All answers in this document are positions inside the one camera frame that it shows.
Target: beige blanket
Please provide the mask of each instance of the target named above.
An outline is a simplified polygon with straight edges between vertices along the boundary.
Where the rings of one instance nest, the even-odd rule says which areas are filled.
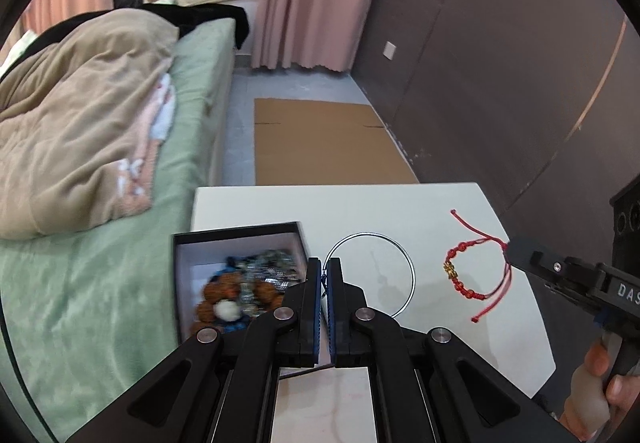
[[[150,129],[172,91],[178,30],[110,12],[28,58],[0,84],[0,237],[86,230],[151,206]]]

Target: silver screw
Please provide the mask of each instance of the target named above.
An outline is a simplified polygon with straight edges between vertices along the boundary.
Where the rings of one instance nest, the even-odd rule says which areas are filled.
[[[356,318],[358,320],[363,320],[364,322],[370,321],[375,316],[376,312],[371,308],[360,308],[356,311]]]
[[[438,344],[447,344],[451,341],[451,331],[447,328],[435,328],[431,332],[431,338]]]
[[[289,320],[291,317],[293,317],[293,310],[286,306],[280,307],[273,312],[273,316],[278,320]]]
[[[201,342],[203,344],[210,344],[216,338],[218,338],[218,332],[213,328],[204,328],[198,331],[196,338],[198,339],[198,342]]]

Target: camera lens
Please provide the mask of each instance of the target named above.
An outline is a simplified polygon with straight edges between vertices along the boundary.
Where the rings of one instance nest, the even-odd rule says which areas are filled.
[[[632,230],[638,230],[640,227],[640,203],[637,201],[631,206],[629,210],[629,227]]]
[[[622,233],[625,231],[626,228],[626,216],[625,213],[621,213],[620,216],[618,216],[618,219],[616,220],[616,232],[618,234]]]

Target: green bed sheet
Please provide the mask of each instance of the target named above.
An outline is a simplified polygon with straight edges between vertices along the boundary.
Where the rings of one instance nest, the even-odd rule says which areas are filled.
[[[153,207],[87,232],[0,241],[0,296],[18,366],[59,441],[177,346],[171,235],[190,229],[225,119],[234,21],[182,38],[170,71],[175,121],[162,146]],[[51,441],[0,340],[0,382],[38,441]]]

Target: red cord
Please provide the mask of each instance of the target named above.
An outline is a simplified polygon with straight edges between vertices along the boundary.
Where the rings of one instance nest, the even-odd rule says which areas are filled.
[[[472,232],[475,232],[478,235],[482,235],[482,237],[480,237],[479,239],[474,239],[473,241],[463,241],[459,243],[458,246],[451,248],[447,252],[447,257],[444,260],[444,270],[447,272],[447,275],[449,276],[449,280],[453,283],[456,291],[459,292],[460,295],[465,296],[468,299],[487,300],[492,298],[496,293],[500,292],[497,298],[489,306],[487,306],[481,312],[479,312],[478,315],[471,318],[471,322],[477,323],[483,316],[489,313],[492,309],[494,309],[500,303],[500,301],[504,298],[504,296],[507,294],[507,292],[511,287],[513,270],[511,268],[511,264],[509,264],[509,261],[507,261],[507,257],[505,253],[507,250],[507,243],[505,243],[501,239],[498,239],[498,237],[494,237],[492,235],[489,235],[488,233],[484,233],[481,230],[478,230],[472,227],[463,218],[458,216],[458,213],[455,210],[452,210],[451,214],[453,215],[453,217],[455,217],[455,219],[460,221],[460,223],[462,223],[462,225],[464,225],[468,230],[471,230]],[[498,286],[496,286],[496,288],[490,293],[483,295],[481,293],[474,292],[472,289],[466,289],[465,285],[458,279],[458,274],[456,273],[453,263],[451,263],[451,260],[459,252],[466,251],[466,249],[469,248],[470,246],[482,245],[482,243],[486,243],[487,241],[493,241],[494,243],[498,243],[500,245],[500,248],[502,249],[502,255],[504,256],[504,270],[502,273],[502,280],[500,281],[500,284],[498,284]]]

